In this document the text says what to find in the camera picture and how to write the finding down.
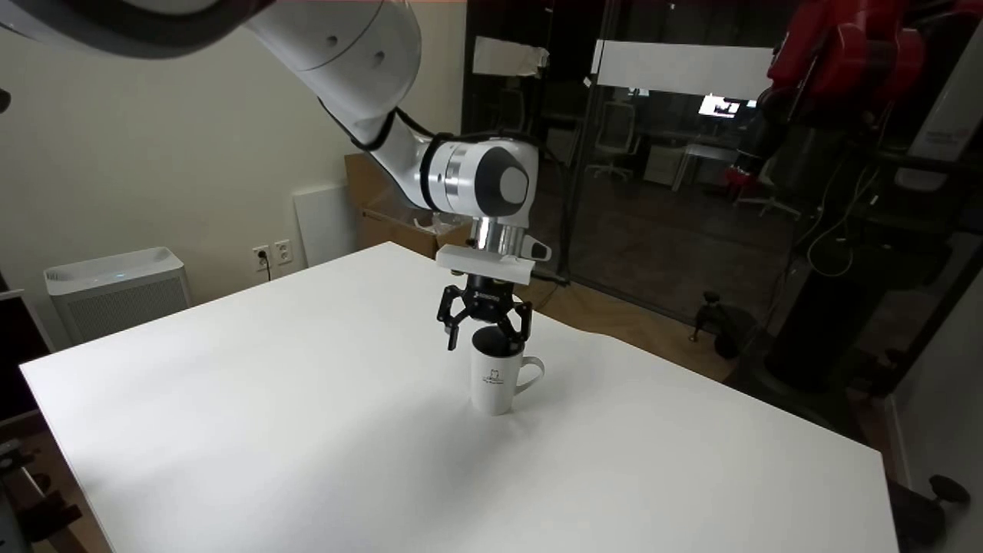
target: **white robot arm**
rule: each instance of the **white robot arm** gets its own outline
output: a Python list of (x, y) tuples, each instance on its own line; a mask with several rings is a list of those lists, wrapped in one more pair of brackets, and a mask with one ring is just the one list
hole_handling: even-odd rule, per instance
[(537, 152), (510, 138), (429, 136), (398, 112), (419, 69), (419, 27), (401, 0), (0, 0), (7, 30), (130, 57), (195, 51), (246, 26), (401, 189), (433, 213), (476, 222), (476, 249), (438, 262), (465, 274), (438, 321), (456, 334), (465, 317), (528, 339), (528, 308), (511, 285), (548, 249), (524, 233)]

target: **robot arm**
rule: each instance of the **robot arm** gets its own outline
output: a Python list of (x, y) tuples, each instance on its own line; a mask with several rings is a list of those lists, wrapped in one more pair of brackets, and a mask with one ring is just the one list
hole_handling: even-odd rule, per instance
[[(246, 26), (413, 205), (479, 223), (476, 249), (438, 255), (465, 274), (465, 288), (448, 288), (438, 308), (450, 343), (462, 317), (510, 329), (505, 313), (523, 313), (511, 285), (532, 280), (532, 257), (548, 257), (524, 237), (537, 183), (532, 143), (429, 136), (398, 112), (419, 69), (419, 27), (401, 0), (0, 0), (0, 26), (130, 57), (195, 51)], [(528, 317), (510, 334), (524, 340)]]
[(727, 189), (748, 189), (804, 117), (883, 115), (903, 97), (925, 64), (922, 36), (903, 27), (903, 15), (906, 0), (802, 0), (769, 69), (762, 115), (727, 168)]

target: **red object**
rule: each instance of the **red object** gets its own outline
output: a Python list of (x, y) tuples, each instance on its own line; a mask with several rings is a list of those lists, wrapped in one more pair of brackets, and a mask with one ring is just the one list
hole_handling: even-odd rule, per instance
[(954, 11), (961, 15), (983, 15), (983, 0), (959, 0)]
[(747, 193), (757, 179), (739, 165), (725, 168), (725, 193), (739, 196)]
[(906, 95), (925, 64), (922, 36), (903, 27), (903, 0), (804, 0), (778, 49), (774, 88), (814, 101), (889, 101)]

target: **mug handle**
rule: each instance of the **mug handle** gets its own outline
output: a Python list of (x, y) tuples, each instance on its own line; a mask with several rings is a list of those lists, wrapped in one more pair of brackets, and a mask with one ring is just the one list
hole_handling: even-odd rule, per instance
[(523, 372), (524, 366), (541, 369), (541, 375), (532, 377), (532, 382), (524, 382), (524, 385), (519, 385), (519, 387), (517, 387), (517, 397), (524, 394), (532, 385), (537, 385), (537, 382), (545, 375), (545, 366), (544, 366), (537, 355), (523, 355), (523, 359), (519, 359), (519, 372)]

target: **glass wall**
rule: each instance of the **glass wall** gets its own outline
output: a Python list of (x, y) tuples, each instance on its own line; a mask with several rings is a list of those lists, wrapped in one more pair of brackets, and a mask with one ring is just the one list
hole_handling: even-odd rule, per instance
[(866, 124), (859, 109), (852, 120), (814, 112), (733, 193), (725, 168), (762, 120), (757, 91), (796, 6), (474, 0), (468, 36), (545, 49), (548, 69), (492, 77), (468, 64), (465, 130), (544, 152), (532, 231), (556, 245), (551, 274), (679, 323), (695, 323), (711, 291), (771, 339), (796, 329), (792, 313), (814, 313), (796, 343), (812, 334), (824, 343), (827, 317), (852, 326), (841, 340), (871, 355), (911, 353), (980, 253), (980, 131), (940, 193), (899, 193), (889, 179), (966, 27), (918, 27), (929, 64), (898, 115), (879, 120), (866, 155), (845, 138)]

